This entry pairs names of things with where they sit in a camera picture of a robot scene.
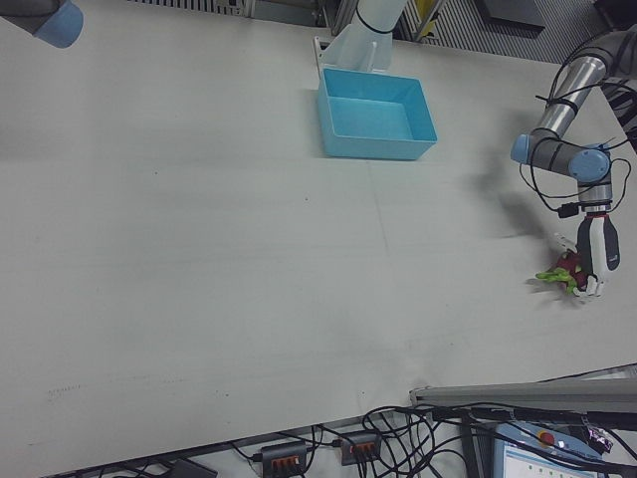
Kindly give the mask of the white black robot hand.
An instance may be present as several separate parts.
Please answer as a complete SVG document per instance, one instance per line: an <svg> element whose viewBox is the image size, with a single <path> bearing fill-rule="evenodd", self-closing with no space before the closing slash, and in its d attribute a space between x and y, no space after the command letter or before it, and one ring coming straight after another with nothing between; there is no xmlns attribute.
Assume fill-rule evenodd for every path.
<svg viewBox="0 0 637 478"><path fill-rule="evenodd" d="M555 233L553 239L564 253L578 256L578 265L585 278L574 286L566 285L568 294L581 299L600 297L620 264L617 230L606 213L587 213L577 229L573 242Z"/></svg>

